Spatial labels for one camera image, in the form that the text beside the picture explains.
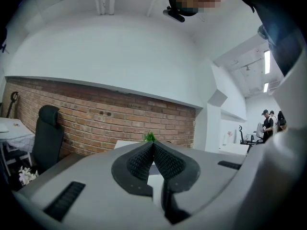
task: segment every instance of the fluorescent light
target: fluorescent light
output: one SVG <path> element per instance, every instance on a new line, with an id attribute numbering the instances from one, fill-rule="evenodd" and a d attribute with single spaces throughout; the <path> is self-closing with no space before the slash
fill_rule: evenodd
<path id="1" fill-rule="evenodd" d="M 265 74 L 270 73 L 271 68 L 271 53 L 270 51 L 264 52 L 264 59 L 265 59 Z"/>
<path id="2" fill-rule="evenodd" d="M 265 83 L 263 93 L 266 93 L 268 91 L 268 87 L 269 87 L 269 83 Z"/>

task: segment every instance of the white flowers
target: white flowers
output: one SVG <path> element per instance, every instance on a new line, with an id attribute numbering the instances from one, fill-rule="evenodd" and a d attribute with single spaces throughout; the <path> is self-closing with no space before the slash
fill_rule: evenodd
<path id="1" fill-rule="evenodd" d="M 31 181 L 33 181 L 36 177 L 38 177 L 38 173 L 36 171 L 35 174 L 30 173 L 31 169 L 30 168 L 24 168 L 21 166 L 20 168 L 20 173 L 19 173 L 19 181 L 21 182 L 21 184 L 27 185 L 29 184 Z"/>

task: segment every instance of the table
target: table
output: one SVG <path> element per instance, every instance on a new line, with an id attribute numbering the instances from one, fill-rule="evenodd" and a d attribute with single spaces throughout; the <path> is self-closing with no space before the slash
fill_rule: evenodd
<path id="1" fill-rule="evenodd" d="M 32 152 L 35 135 L 26 127 L 19 119 L 12 118 L 0 118 L 0 124 L 3 124 L 8 129 L 8 132 L 0 133 L 0 149 L 5 164 L 6 170 L 8 171 L 9 176 L 10 171 L 8 169 L 8 164 L 13 163 L 12 161 L 6 161 L 4 157 L 3 144 L 7 143 L 15 149 L 9 149 L 7 146 L 8 152 L 14 151 L 16 149 L 26 151 L 27 155 L 21 157 L 21 159 L 28 158 L 31 162 L 30 152 Z"/>

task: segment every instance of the black t-shirt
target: black t-shirt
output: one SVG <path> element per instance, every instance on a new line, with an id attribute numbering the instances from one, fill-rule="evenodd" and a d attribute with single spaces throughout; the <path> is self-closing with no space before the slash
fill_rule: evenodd
<path id="1" fill-rule="evenodd" d="M 268 35 L 269 48 L 286 75 L 306 46 L 306 0 L 243 0 L 256 10 Z"/>
<path id="2" fill-rule="evenodd" d="M 265 126 L 266 128 L 271 128 L 274 126 L 274 122 L 273 119 L 271 119 L 270 117 L 267 117 L 264 120 L 263 126 Z M 271 136 L 273 134 L 273 131 L 266 131 L 265 133 L 268 133 L 269 136 Z"/>

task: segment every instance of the black cap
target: black cap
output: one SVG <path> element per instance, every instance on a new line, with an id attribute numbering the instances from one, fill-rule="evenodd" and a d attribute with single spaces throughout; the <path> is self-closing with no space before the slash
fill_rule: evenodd
<path id="1" fill-rule="evenodd" d="M 261 115 L 265 115 L 266 113 L 269 113 L 267 109 L 265 109 Z"/>

